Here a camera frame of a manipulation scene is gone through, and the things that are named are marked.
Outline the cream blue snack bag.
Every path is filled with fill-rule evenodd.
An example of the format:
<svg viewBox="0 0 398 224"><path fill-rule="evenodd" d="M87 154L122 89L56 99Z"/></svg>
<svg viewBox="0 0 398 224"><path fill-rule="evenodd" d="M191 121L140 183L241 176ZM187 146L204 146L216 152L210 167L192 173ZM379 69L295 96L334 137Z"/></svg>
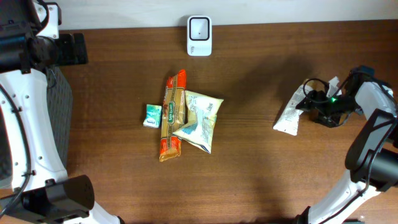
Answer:
<svg viewBox="0 0 398 224"><path fill-rule="evenodd" d="M211 154L217 112L224 99L185 90L188 121L173 135Z"/></svg>

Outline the orange San Remo pasta pack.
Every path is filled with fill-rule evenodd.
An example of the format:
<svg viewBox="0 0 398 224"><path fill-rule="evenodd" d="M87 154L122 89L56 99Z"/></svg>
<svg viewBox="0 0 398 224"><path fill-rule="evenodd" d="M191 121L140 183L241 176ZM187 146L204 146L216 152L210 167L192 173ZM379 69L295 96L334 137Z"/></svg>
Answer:
<svg viewBox="0 0 398 224"><path fill-rule="evenodd" d="M180 70L169 77L165 86L162 105L162 125L159 161L178 157L182 151L182 140L174 132L185 124L185 89L187 74Z"/></svg>

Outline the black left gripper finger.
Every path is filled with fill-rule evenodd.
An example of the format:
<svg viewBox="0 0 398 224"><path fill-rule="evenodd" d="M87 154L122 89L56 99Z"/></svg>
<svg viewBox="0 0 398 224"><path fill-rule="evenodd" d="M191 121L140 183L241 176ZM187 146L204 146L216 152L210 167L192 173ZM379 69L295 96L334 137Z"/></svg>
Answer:
<svg viewBox="0 0 398 224"><path fill-rule="evenodd" d="M78 64L88 63L88 54L86 50L85 36L82 33L75 33L75 56Z"/></svg>
<svg viewBox="0 0 398 224"><path fill-rule="evenodd" d="M58 64L61 66L74 65L75 60L75 41L71 34L60 34L57 40Z"/></svg>

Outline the small teal tissue pack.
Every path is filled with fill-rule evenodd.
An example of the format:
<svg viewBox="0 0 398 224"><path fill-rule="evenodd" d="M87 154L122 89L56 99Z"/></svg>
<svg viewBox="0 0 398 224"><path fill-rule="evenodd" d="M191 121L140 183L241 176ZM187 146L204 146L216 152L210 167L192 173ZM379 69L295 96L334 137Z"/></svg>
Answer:
<svg viewBox="0 0 398 224"><path fill-rule="evenodd" d="M159 105L146 105L146 117L143 126L159 128L162 117L162 107Z"/></svg>

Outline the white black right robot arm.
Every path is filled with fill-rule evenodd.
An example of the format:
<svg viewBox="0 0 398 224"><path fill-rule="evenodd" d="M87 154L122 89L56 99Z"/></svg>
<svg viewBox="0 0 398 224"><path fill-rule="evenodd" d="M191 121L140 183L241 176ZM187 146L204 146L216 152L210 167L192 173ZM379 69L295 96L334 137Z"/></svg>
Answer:
<svg viewBox="0 0 398 224"><path fill-rule="evenodd" d="M387 142L397 146L397 101L390 84L361 65L350 70L336 90L328 82L323 86L323 90L307 90L303 83L304 98L295 107L316 112L314 122L329 128L343 125L341 117L351 113L365 115L366 124L348 149L342 178L294 223L347 223L367 200L397 187L397 153L383 147Z"/></svg>

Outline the leaf pattern cream tube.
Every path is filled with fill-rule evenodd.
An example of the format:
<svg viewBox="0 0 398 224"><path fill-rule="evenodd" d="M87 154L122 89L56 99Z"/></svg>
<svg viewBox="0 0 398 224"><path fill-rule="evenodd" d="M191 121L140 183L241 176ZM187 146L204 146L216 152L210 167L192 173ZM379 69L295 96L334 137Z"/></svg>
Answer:
<svg viewBox="0 0 398 224"><path fill-rule="evenodd" d="M339 78L334 77L326 83L325 90L327 98L332 97L337 91L337 84L339 82ZM279 116L279 119L273 126L273 129L296 136L300 115L303 113L303 110L297 109L296 106L304 99L305 95L303 92L303 84L301 84L286 104L282 114Z"/></svg>

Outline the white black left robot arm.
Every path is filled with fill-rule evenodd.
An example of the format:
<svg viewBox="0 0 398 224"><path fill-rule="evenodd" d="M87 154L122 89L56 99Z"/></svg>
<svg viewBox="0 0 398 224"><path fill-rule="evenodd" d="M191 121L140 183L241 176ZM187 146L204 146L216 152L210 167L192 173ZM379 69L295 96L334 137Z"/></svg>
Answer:
<svg viewBox="0 0 398 224"><path fill-rule="evenodd" d="M1 215L30 223L121 223L86 175L65 168L72 91L60 67L88 63L55 2L1 2Z"/></svg>

